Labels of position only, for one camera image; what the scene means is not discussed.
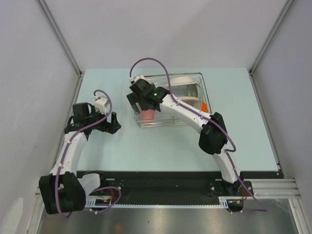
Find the pink cup orange handle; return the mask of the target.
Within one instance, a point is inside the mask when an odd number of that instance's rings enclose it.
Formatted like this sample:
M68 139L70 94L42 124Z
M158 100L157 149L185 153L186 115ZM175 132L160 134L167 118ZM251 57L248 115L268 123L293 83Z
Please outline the pink cup orange handle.
M153 120L154 116L155 116L154 110L147 110L147 111L140 112L140 117L141 117L141 120L143 121Z

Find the white fluted plate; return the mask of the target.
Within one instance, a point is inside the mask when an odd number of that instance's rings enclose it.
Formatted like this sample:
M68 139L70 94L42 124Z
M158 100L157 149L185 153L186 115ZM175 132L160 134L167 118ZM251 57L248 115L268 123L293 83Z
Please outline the white fluted plate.
M191 76L170 78L171 86L191 85L196 83L197 81L195 81Z

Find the pink and cream plate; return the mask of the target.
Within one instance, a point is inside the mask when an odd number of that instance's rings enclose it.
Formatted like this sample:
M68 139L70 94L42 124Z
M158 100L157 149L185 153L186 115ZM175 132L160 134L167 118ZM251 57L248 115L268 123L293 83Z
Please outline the pink and cream plate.
M178 97L178 99L189 105L195 105L197 103L200 103L200 99L198 99L197 97L184 96L184 97Z

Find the green bowl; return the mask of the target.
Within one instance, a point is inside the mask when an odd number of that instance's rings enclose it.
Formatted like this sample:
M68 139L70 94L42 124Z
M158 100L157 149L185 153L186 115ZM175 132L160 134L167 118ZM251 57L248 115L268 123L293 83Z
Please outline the green bowl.
M187 96L201 99L203 95L204 95L203 88L198 83L189 84L187 86Z

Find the white and orange bowl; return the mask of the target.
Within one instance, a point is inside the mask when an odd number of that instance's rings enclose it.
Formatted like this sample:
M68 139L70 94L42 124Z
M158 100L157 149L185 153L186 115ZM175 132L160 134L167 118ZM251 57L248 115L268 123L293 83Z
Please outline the white and orange bowl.
M202 100L199 100L196 102L195 108L197 108L198 110L205 112L205 113L209 112L207 104Z

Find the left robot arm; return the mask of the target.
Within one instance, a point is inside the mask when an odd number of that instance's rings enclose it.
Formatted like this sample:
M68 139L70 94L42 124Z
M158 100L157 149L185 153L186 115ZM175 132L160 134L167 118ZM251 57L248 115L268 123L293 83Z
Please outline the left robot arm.
M100 175L77 177L78 163L92 131L115 134L121 125L115 112L106 112L90 103L73 105L73 114L64 129L64 143L48 175L39 179L39 189L49 215L82 211L92 191L104 194L108 183Z

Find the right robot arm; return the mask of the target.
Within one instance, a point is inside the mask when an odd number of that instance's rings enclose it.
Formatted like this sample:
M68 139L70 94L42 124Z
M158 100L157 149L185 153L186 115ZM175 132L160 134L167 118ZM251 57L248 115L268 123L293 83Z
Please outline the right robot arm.
M213 115L192 107L174 96L163 87L155 87L144 78L129 78L132 91L127 99L135 112L158 111L173 115L184 121L199 133L198 145L202 151L211 155L218 165L225 191L237 195L242 191L243 178L236 168L230 152L236 151L236 145L228 135L220 113Z

